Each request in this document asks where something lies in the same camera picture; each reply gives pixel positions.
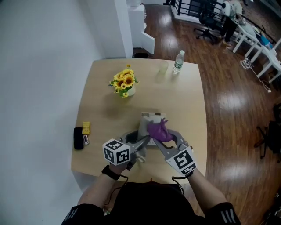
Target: office chair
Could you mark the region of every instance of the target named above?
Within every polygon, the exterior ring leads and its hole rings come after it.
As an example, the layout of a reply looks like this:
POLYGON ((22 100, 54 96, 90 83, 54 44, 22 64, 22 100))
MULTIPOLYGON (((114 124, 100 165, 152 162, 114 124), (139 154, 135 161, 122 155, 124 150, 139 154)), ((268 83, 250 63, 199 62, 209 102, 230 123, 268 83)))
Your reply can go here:
POLYGON ((263 136, 263 140, 260 140, 254 145, 254 148, 257 148, 264 144, 263 155, 260 156, 260 159, 263 159, 266 154, 267 147, 274 153, 279 154, 278 163, 281 161, 281 127, 274 121, 269 122, 269 126, 265 127, 265 132, 262 131, 260 127, 256 127, 263 136))
POLYGON ((201 30, 201 29, 194 28, 193 31, 198 30, 198 31, 203 32, 203 34, 197 36, 196 39, 199 39, 200 37, 203 37, 205 39, 205 37, 208 37, 211 40, 212 45, 214 45, 213 38, 215 40, 217 40, 217 37, 210 33, 210 29, 212 29, 212 30, 214 30, 214 29, 221 30, 221 25, 219 25, 220 22, 214 20, 214 16, 216 14, 213 13, 213 12, 210 12, 211 10, 208 10, 208 7, 211 7, 211 4, 209 2, 203 1, 203 3, 202 3, 202 11, 201 11, 201 14, 199 16, 200 23, 205 25, 205 26, 207 26, 208 28, 206 30, 201 30))

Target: plastic bottle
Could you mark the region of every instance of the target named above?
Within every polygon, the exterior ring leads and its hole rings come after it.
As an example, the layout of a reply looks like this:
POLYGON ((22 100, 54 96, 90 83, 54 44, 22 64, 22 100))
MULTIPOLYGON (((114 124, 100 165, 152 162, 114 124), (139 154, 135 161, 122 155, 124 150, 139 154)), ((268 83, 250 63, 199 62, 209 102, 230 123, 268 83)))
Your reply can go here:
POLYGON ((174 73, 179 73, 181 70, 181 67, 183 66, 184 63, 184 51, 181 50, 180 53, 176 57, 175 65, 173 68, 174 73))

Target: table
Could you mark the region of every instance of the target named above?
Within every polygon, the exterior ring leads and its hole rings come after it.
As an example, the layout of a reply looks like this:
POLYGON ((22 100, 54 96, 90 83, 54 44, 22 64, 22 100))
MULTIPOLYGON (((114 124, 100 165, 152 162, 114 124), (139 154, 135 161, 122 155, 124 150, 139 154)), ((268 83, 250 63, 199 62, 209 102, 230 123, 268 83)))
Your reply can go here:
POLYGON ((235 52, 237 51, 237 49, 240 47, 240 45, 242 44, 242 42, 244 41, 244 39, 245 39, 246 37, 248 37, 248 38, 250 38, 250 39, 252 40, 251 43, 250 43, 251 48, 250 48, 249 51, 245 54, 245 57, 248 57, 249 54, 251 53, 251 51, 252 51, 252 50, 256 47, 256 45, 259 43, 259 40, 257 39, 256 36, 253 36, 252 34, 246 32, 245 29, 243 28, 243 26, 241 26, 238 22, 235 22, 235 23, 237 24, 238 28, 240 29, 240 32, 239 32, 239 34, 237 35, 237 37, 236 37, 236 39, 235 39, 235 42, 238 41, 240 35, 242 35, 242 36, 241 36, 239 42, 237 43, 237 45, 235 46, 235 48, 233 49, 233 53, 235 53, 235 52))
MULTIPOLYGON (((95 61, 81 98, 76 126, 90 121, 90 144, 82 151, 72 150, 73 171, 98 176, 106 166, 102 144, 111 138, 138 129, 142 112, 166 113, 167 128, 182 134, 193 146, 199 170, 205 174, 207 128, 205 102, 197 64, 184 63, 179 75, 172 75, 174 61, 168 61, 166 75, 159 74, 157 59, 111 59, 95 61), (134 96, 121 98, 108 87, 113 76, 130 64, 139 81, 134 96)), ((137 163, 123 174, 130 182, 174 183, 180 176, 157 147, 149 147, 145 163, 137 163)), ((188 183, 187 179, 178 180, 188 183)))
POLYGON ((251 59, 251 63, 253 63, 258 56, 260 55, 260 53, 264 53, 267 58, 268 58, 268 62, 263 66, 263 70, 257 75, 257 77, 260 77, 261 75, 263 75, 271 66, 274 66, 275 69, 278 70, 278 73, 269 80, 269 83, 271 83, 272 81, 274 81, 278 76, 281 75, 281 65, 279 60, 276 58, 276 55, 274 54, 274 49, 273 50, 269 50, 267 49, 265 46, 261 46, 260 49, 257 51, 257 53, 253 56, 253 58, 251 59))

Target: person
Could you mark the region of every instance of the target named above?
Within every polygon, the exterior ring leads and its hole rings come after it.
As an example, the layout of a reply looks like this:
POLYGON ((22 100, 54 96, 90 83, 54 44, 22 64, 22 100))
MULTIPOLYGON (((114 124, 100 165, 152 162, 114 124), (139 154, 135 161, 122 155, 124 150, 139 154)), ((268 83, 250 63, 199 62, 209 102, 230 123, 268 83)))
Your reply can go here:
POLYGON ((111 189, 126 169, 121 164, 110 164, 81 196, 62 225, 86 225, 112 223, 181 222, 184 224, 236 224, 240 221, 233 205, 227 202, 223 193, 213 186, 198 169, 188 175, 188 181, 196 199, 205 214, 197 216, 188 200, 172 185, 162 185, 153 181, 144 184, 128 183, 118 193, 110 214, 104 216, 102 210, 111 189))
POLYGON ((229 3, 231 5, 230 16, 226 17, 225 23, 223 24, 223 28, 219 36, 219 38, 222 39, 223 36, 225 35, 225 38, 222 41, 222 43, 225 44, 227 47, 231 47, 230 38, 233 36, 234 31, 236 30, 237 27, 236 23, 234 22, 236 20, 236 16, 238 17, 239 21, 243 21, 243 18, 241 16, 243 8, 239 0, 229 1, 229 3))

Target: purple cloth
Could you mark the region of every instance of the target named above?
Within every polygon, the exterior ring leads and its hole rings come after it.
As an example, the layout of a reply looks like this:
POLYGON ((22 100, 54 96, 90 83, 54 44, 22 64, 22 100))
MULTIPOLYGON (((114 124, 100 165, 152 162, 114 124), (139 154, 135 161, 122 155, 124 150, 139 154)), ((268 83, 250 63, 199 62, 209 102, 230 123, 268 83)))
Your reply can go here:
POLYGON ((167 131, 165 123, 168 121, 161 119, 160 123, 149 123, 147 131, 152 138, 157 139, 160 142, 169 142, 172 140, 172 135, 167 131))

